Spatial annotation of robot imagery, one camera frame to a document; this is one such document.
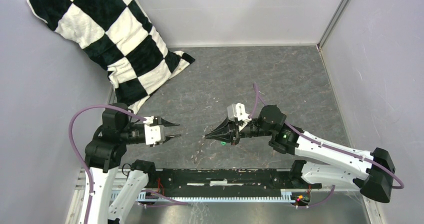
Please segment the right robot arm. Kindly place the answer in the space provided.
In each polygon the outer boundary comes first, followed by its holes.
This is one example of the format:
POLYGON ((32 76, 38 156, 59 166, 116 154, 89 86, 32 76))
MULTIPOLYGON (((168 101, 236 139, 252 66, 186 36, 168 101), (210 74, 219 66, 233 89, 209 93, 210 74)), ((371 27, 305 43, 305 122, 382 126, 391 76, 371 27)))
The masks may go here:
POLYGON ((228 106, 227 118, 205 138, 237 145, 242 138, 269 136, 269 146, 281 154, 320 161, 295 161, 288 175, 293 187, 352 187, 374 201, 390 202, 396 168, 387 150, 359 150, 314 136, 287 123, 276 105, 264 106, 257 118, 250 118, 244 107, 228 106))

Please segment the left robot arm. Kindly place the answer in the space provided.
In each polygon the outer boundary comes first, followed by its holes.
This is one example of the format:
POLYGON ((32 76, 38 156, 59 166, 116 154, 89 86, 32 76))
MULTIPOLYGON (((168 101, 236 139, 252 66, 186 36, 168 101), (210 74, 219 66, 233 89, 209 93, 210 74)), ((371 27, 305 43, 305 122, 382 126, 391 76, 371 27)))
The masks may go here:
POLYGON ((165 135, 164 128, 174 126, 174 123, 160 116, 138 116, 124 103, 88 106, 72 117, 68 127, 70 142, 86 172, 80 223, 124 223, 138 195, 155 184, 158 192, 153 191, 152 194, 163 197, 164 186, 156 173, 155 164, 136 160, 130 165, 126 182, 118 196, 113 202, 109 201, 127 146, 164 144, 174 138, 174 135, 165 135), (102 124, 85 147, 85 156, 82 156, 73 139, 73 124, 80 114, 94 108, 104 108, 102 124))

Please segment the metal key organizer plate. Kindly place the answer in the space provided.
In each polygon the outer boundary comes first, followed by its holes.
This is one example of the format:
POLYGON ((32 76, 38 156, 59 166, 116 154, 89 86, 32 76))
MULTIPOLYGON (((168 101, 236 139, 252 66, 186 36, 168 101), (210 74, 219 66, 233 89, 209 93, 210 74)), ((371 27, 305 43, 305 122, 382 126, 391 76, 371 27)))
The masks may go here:
POLYGON ((191 155, 191 161, 193 164, 199 164, 201 158, 205 155, 208 146, 213 142, 211 139, 206 139, 206 135, 209 134, 216 126, 208 125, 203 129, 203 133, 200 138, 195 142, 195 149, 191 155))

